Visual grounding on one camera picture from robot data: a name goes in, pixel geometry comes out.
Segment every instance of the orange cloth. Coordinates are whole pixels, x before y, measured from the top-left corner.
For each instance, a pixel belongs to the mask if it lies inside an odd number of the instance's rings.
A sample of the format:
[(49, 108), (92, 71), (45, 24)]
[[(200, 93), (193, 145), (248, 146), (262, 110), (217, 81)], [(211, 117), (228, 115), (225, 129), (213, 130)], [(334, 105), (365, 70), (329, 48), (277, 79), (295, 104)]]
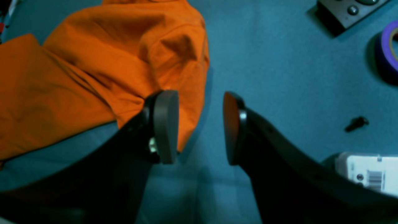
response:
[(72, 14), (43, 46), (0, 45), (0, 161), (117, 120), (160, 89), (180, 96), (182, 151), (204, 104), (205, 23), (186, 0), (104, 0)]

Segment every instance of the barcode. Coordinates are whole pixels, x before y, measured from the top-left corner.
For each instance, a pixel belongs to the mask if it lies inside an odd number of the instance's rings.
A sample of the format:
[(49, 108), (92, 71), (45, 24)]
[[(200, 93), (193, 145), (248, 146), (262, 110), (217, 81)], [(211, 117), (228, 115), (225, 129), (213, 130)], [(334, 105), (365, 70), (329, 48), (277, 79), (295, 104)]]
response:
[(381, 192), (383, 172), (368, 171), (368, 189)]

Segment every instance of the purple tape roll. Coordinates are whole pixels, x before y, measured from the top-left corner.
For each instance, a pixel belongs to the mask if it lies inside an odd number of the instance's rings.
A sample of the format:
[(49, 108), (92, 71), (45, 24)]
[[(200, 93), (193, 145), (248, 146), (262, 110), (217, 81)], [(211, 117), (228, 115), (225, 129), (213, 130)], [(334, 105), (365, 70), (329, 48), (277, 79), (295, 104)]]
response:
[(380, 75), (390, 81), (398, 82), (398, 55), (394, 52), (392, 41), (398, 35), (398, 21), (387, 25), (378, 36), (375, 55)]

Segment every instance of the white device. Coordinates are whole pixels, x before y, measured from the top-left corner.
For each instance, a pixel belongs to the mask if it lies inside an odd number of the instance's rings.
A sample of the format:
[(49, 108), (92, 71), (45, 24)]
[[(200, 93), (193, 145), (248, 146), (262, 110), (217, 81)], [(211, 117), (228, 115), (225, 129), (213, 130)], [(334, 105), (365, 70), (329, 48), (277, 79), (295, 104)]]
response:
[(398, 197), (398, 156), (344, 152), (335, 169), (355, 184)]

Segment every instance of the remote button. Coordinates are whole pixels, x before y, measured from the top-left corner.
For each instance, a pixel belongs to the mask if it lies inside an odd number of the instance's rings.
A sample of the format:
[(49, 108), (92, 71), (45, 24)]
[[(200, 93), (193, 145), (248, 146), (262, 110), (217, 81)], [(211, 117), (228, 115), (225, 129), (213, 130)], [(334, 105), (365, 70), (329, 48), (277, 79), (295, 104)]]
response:
[(367, 6), (372, 6), (378, 3), (379, 0), (356, 0), (356, 1)]
[(350, 15), (355, 16), (356, 14), (358, 14), (359, 9), (358, 9), (358, 7), (352, 5), (352, 6), (348, 7), (347, 11), (348, 11), (348, 13), (349, 13)]

